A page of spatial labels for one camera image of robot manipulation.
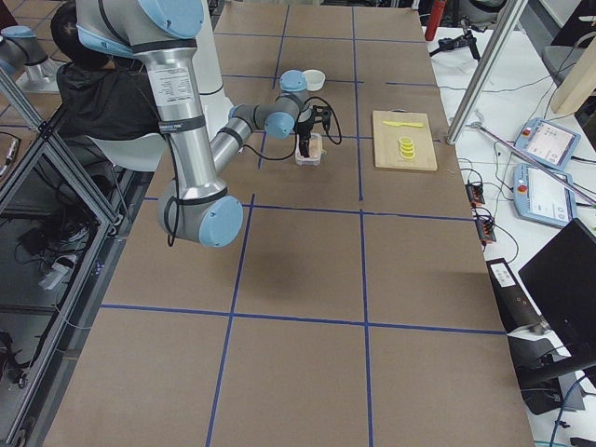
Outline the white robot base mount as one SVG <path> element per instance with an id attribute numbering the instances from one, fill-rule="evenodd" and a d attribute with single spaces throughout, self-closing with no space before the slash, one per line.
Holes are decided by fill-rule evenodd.
<path id="1" fill-rule="evenodd" d="M 233 103 L 224 90 L 208 2 L 201 0 L 201 5 L 204 20 L 196 35 L 197 49 L 193 56 L 193 66 L 209 139 L 212 140 L 217 132 L 227 124 L 228 114 Z"/>

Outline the second grey blue robot arm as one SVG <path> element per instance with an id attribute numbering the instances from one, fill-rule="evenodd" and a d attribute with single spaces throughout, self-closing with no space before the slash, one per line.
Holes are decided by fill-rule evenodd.
<path id="1" fill-rule="evenodd" d="M 243 209 L 220 174 L 255 130 L 284 139 L 308 98 L 305 75 L 284 73 L 271 104 L 242 104 L 214 136 L 201 104 L 197 78 L 217 75 L 216 57 L 194 63 L 198 38 L 212 32 L 204 1 L 79 1 L 78 35 L 92 50 L 141 61 L 159 114 L 159 130 L 170 145 L 174 179 L 158 201 L 157 219 L 170 236 L 207 247 L 231 243 Z"/>

